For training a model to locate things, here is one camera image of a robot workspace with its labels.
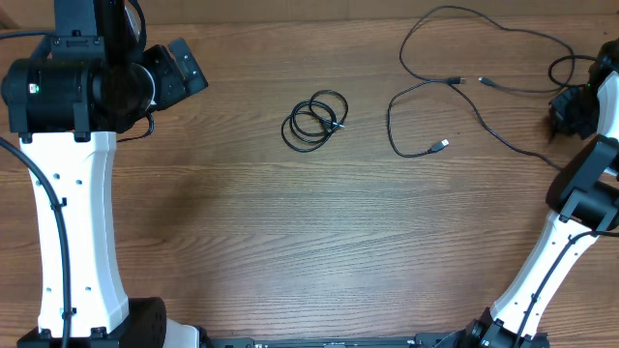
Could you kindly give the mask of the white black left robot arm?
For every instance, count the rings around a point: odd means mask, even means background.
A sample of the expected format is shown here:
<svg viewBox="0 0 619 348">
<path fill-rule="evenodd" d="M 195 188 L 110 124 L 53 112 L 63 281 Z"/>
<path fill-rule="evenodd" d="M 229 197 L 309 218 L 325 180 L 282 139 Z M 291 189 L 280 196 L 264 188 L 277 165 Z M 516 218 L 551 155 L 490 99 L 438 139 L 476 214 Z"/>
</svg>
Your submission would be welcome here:
<svg viewBox="0 0 619 348">
<path fill-rule="evenodd" d="M 207 80 L 184 40 L 46 36 L 2 83 L 11 152 L 30 172 L 43 269 L 37 326 L 21 347 L 203 347 L 202 328 L 132 299 L 120 277 L 112 209 L 117 146 L 140 119 Z"/>
</svg>

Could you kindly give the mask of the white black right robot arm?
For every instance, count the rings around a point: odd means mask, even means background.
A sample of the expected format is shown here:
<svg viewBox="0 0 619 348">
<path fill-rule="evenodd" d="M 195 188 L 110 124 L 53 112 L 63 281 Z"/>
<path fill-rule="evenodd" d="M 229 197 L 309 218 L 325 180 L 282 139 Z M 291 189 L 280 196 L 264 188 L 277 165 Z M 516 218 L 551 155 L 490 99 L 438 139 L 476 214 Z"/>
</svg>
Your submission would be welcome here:
<svg viewBox="0 0 619 348">
<path fill-rule="evenodd" d="M 591 60 L 588 83 L 565 109 L 594 138 L 555 177 L 544 230 L 509 288 L 481 318 L 453 333 L 419 333 L 415 347 L 546 347 L 544 311 L 579 257 L 600 237 L 618 235 L 618 42 Z"/>
</svg>

